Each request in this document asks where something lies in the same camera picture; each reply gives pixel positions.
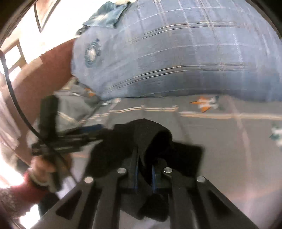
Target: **metal bolt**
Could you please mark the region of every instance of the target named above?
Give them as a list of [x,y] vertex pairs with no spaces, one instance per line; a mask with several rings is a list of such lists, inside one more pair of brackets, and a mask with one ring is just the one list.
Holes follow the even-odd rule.
[[201,183],[204,183],[206,181],[206,179],[203,176],[198,176],[197,177],[197,181],[201,182]]
[[93,177],[85,177],[85,178],[84,178],[84,182],[85,182],[85,183],[88,183],[88,184],[89,184],[89,183],[92,183],[92,182],[93,182]]
[[171,172],[172,172],[172,168],[170,168],[170,167],[165,167],[165,168],[164,168],[164,172],[165,172],[165,173],[171,173]]
[[119,168],[118,169],[118,173],[119,174],[124,174],[124,173],[126,173],[126,169],[125,168]]

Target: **screw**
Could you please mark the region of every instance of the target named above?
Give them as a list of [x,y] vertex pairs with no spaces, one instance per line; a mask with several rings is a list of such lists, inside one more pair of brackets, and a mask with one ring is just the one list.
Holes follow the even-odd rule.
[[197,181],[201,182],[201,183],[204,183],[206,181],[206,179],[203,176],[198,176],[197,177]]
[[118,173],[119,174],[124,174],[124,173],[126,173],[126,169],[125,168],[119,168],[118,169]]
[[164,172],[165,172],[165,173],[171,173],[171,172],[172,172],[172,168],[170,168],[170,167],[165,167],[165,168],[164,168]]
[[93,182],[93,177],[85,177],[84,178],[84,182],[88,183],[88,184],[92,183]]

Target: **black cable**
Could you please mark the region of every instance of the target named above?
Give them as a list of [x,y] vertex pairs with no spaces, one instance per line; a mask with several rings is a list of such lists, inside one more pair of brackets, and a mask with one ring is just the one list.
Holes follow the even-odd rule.
[[[11,96],[11,99],[20,115],[20,117],[22,118],[22,120],[24,121],[24,123],[27,125],[27,127],[30,129],[31,132],[34,133],[34,135],[39,139],[41,140],[48,148],[49,150],[55,154],[56,156],[58,156],[61,161],[63,162],[63,164],[66,166],[66,168],[68,168],[68,165],[67,165],[67,162],[66,160],[64,159],[64,157],[59,153],[57,152],[52,146],[50,146],[43,138],[42,136],[33,128],[33,126],[30,124],[30,122],[27,120],[25,114],[23,113],[23,111],[21,110],[18,102],[17,102],[17,99],[16,99],[16,96],[15,96],[15,93],[14,93],[14,90],[13,90],[13,86],[11,84],[11,81],[10,81],[10,78],[9,78],[9,70],[8,70],[8,67],[6,65],[6,58],[5,58],[5,55],[4,53],[0,50],[0,59],[1,59],[1,63],[2,63],[2,66],[3,66],[3,69],[4,69],[4,74],[5,74],[5,79],[6,79],[6,82],[7,82],[7,86],[8,86],[8,89],[9,89],[9,93],[10,93],[10,96]],[[73,174],[71,173],[70,169],[69,170],[69,174],[70,176],[73,178],[74,182],[77,184],[77,180],[75,179],[75,177],[73,176]]]

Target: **human hand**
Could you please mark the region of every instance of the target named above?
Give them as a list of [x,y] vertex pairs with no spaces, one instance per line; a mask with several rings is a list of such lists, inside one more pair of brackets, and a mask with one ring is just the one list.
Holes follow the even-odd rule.
[[[60,163],[62,165],[60,169],[66,174],[72,166],[72,158],[69,153],[65,154],[64,158],[67,162],[67,167]],[[33,157],[30,166],[33,175],[41,183],[46,183],[48,181],[48,173],[56,172],[56,167],[51,162],[45,160],[43,156]]]

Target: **person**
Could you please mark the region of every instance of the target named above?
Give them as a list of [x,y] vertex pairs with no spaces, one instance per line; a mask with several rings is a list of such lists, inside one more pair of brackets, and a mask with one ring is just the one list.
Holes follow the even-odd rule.
[[[68,171],[72,166],[72,158],[65,156]],[[18,186],[0,189],[0,209],[10,218],[19,218],[30,211],[30,208],[49,192],[48,173],[55,172],[55,166],[42,156],[33,157],[30,168],[24,174],[24,182]]]

